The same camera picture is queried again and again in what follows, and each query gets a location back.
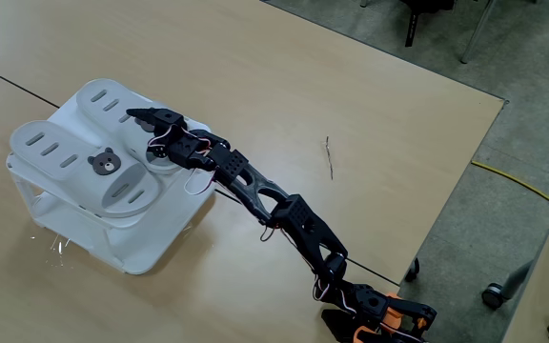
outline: chair leg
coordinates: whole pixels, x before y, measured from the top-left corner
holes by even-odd
[[[410,24],[408,24],[408,35],[406,35],[406,47],[412,47],[412,42],[415,40],[417,32],[418,13],[410,14]]]
[[[480,21],[478,22],[478,25],[474,30],[474,34],[472,35],[472,39],[470,39],[469,44],[467,45],[467,48],[465,48],[465,53],[463,53],[463,56],[461,57],[461,63],[465,64],[469,62],[469,59],[472,55],[472,51],[476,46],[476,42],[479,40],[480,34],[482,33],[482,29],[484,28],[484,25],[488,21],[488,17],[491,15],[491,11],[493,11],[493,7],[495,6],[496,2],[497,0],[488,0],[488,2],[486,3],[486,7],[484,8],[482,17],[480,18]]]

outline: white plastic basket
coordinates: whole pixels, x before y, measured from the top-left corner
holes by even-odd
[[[190,195],[191,171],[147,152],[153,134],[126,109],[149,107],[165,108],[115,81],[91,81],[47,121],[18,128],[6,163],[37,225],[133,274],[155,264],[214,190]],[[192,178],[206,185],[211,175]]]

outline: scratch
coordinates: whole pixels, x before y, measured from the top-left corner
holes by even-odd
[[[334,180],[334,167],[332,167],[332,156],[330,155],[330,136],[325,138],[325,151],[328,153],[328,163],[330,164],[330,178]]]
[[[52,245],[50,246],[50,250],[54,250],[54,244],[56,244],[56,240],[58,239],[58,234],[56,237],[54,237],[54,241],[52,242]]]

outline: bear sticker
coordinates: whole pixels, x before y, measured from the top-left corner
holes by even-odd
[[[88,163],[92,164],[94,172],[99,175],[109,175],[120,169],[122,161],[112,148],[105,148],[105,152],[101,152],[96,156],[89,156]]]

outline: black chair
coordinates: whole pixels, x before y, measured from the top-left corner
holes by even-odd
[[[452,10],[455,6],[455,0],[401,0],[410,8],[410,23],[408,24],[408,34],[406,35],[406,47],[412,47],[417,32],[418,16],[422,13],[435,13],[439,10]],[[368,5],[368,0],[361,0],[359,4],[362,8]]]

